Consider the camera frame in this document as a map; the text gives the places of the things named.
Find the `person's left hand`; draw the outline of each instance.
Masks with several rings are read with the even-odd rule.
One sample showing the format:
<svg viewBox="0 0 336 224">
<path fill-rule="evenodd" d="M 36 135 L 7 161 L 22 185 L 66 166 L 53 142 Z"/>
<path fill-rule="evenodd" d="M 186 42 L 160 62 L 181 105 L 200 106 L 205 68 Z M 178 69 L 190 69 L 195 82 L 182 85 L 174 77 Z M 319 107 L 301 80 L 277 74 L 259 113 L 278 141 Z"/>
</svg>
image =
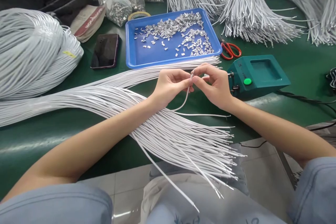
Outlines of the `person's left hand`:
<svg viewBox="0 0 336 224">
<path fill-rule="evenodd" d="M 154 92 L 149 97 L 161 110 L 171 102 L 182 90 L 193 92 L 193 81 L 190 73 L 181 69 L 163 69 L 160 71 Z"/>
</svg>

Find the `hand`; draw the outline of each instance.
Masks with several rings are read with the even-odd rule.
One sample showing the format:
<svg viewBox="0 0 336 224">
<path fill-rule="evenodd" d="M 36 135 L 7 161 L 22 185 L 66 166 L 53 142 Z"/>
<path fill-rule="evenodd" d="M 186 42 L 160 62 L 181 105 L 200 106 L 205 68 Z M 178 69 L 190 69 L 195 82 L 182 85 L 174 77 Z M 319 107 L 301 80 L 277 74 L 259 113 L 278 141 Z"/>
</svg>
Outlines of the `hand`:
<svg viewBox="0 0 336 224">
<path fill-rule="evenodd" d="M 181 69 L 163 69 L 160 71 L 156 87 L 149 99 L 157 105 L 158 110 L 165 108 L 182 90 L 193 92 L 190 73 Z"/>
<path fill-rule="evenodd" d="M 230 93 L 228 73 L 208 63 L 196 67 L 192 73 L 195 75 L 192 78 L 193 83 L 202 90 L 207 98 L 220 109 L 228 111 L 235 100 Z M 205 73 L 209 76 L 199 77 Z"/>
</svg>

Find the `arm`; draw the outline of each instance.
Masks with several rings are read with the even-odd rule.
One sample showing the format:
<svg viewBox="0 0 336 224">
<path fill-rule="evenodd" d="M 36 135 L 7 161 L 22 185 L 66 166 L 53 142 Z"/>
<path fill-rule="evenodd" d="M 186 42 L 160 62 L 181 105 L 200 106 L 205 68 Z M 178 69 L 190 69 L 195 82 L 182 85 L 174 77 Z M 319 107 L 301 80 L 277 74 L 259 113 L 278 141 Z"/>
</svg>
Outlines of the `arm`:
<svg viewBox="0 0 336 224">
<path fill-rule="evenodd" d="M 313 132 L 233 97 L 227 72 L 204 63 L 194 70 L 194 75 L 202 73 L 209 76 L 194 76 L 193 82 L 213 104 L 238 117 L 272 145 L 293 157 L 302 167 L 317 157 L 336 157 L 336 149 Z"/>
<path fill-rule="evenodd" d="M 191 84 L 187 72 L 180 69 L 161 70 L 150 97 L 50 150 L 28 169 L 3 201 L 36 188 L 76 182 L 122 138 L 166 107 L 180 91 Z"/>
</svg>

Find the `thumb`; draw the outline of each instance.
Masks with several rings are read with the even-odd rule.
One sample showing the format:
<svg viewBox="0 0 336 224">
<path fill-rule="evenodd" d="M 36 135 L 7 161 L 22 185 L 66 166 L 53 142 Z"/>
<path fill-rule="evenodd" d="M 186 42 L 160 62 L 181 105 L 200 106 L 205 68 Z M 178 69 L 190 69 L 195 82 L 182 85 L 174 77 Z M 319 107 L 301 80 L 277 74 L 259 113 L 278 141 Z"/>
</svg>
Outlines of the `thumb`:
<svg viewBox="0 0 336 224">
<path fill-rule="evenodd" d="M 181 82 L 178 82 L 177 87 L 180 91 L 182 91 L 183 89 L 187 89 L 188 87 L 190 87 L 192 84 L 193 84 L 193 81 L 190 78 L 188 78 Z"/>
<path fill-rule="evenodd" d="M 205 94 L 209 94 L 211 86 L 206 83 L 202 78 L 198 77 L 198 76 L 194 76 L 192 78 L 193 83 Z"/>
</svg>

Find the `red scissors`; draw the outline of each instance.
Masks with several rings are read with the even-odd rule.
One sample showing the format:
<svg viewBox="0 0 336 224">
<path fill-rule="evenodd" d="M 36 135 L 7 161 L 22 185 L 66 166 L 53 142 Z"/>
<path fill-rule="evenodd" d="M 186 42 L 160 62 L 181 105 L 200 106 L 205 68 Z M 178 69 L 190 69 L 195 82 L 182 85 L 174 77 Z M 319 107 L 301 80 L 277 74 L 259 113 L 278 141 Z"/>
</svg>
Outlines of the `red scissors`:
<svg viewBox="0 0 336 224">
<path fill-rule="evenodd" d="M 239 58 L 242 55 L 241 49 L 235 44 L 225 43 L 224 40 L 220 39 L 219 42 L 221 43 L 222 48 L 230 55 L 230 57 L 226 57 L 223 53 L 221 53 L 220 55 L 223 59 L 232 60 L 233 58 Z M 232 47 L 234 47 L 238 51 L 238 55 L 232 51 Z"/>
</svg>

